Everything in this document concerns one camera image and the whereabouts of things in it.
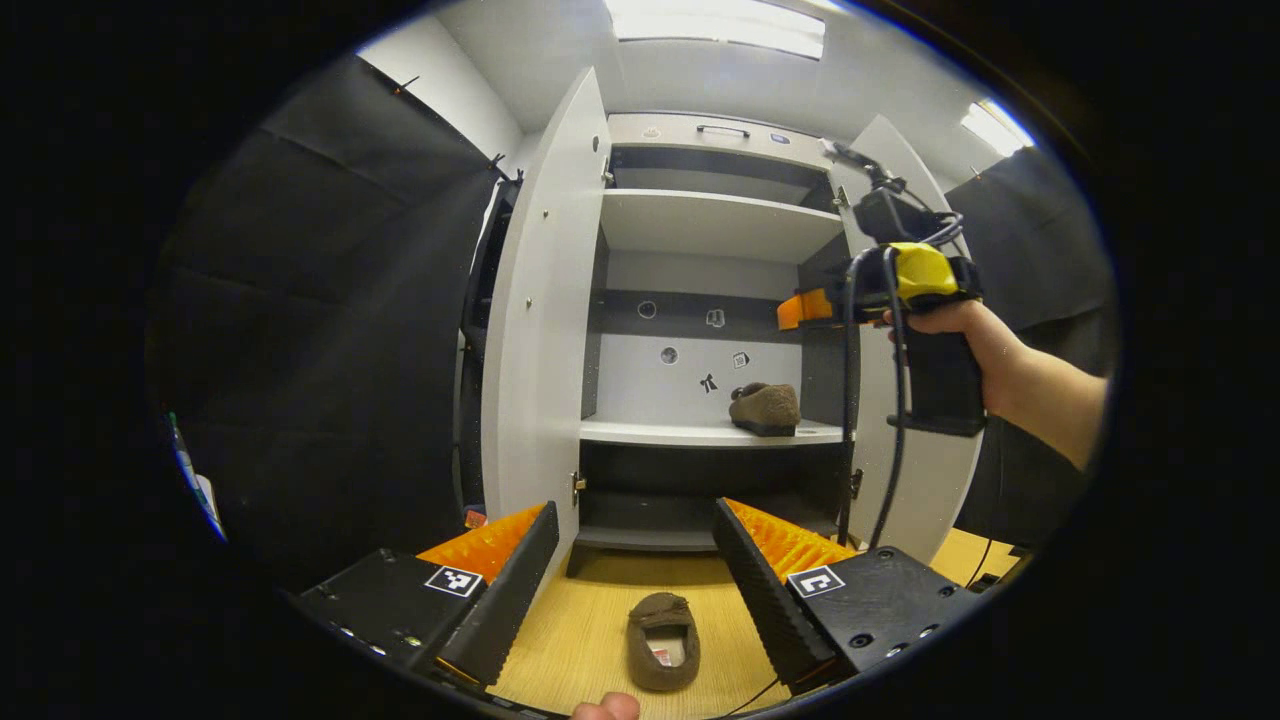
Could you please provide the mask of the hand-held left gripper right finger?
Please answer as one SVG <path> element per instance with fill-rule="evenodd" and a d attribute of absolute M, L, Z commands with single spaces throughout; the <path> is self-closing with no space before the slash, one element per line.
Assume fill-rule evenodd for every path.
<path fill-rule="evenodd" d="M 905 656 L 982 597 L 899 548 L 856 553 L 731 498 L 716 501 L 712 536 L 792 694 Z"/>

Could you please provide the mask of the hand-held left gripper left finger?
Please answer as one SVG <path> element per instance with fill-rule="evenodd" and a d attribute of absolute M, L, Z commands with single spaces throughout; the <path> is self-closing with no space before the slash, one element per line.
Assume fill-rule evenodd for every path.
<path fill-rule="evenodd" d="M 339 641 L 419 676 L 499 679 L 559 543 L 553 501 L 420 553 L 372 551 L 294 597 Z"/>

